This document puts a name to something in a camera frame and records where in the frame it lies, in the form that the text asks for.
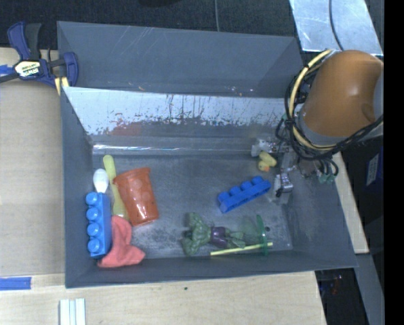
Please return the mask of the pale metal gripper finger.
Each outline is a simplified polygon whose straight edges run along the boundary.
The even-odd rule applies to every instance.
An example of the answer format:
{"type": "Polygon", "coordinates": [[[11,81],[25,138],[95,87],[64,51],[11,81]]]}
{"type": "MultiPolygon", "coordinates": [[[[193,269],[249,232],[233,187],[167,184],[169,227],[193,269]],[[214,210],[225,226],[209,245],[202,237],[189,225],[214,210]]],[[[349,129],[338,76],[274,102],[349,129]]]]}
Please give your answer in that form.
{"type": "Polygon", "coordinates": [[[257,157],[261,152],[266,152],[268,154],[276,154],[282,151],[283,143],[278,140],[273,139],[256,139],[254,144],[251,146],[251,156],[257,157]]]}
{"type": "Polygon", "coordinates": [[[288,173],[278,173],[272,177],[269,200],[275,204],[286,204],[294,189],[288,173]]]}

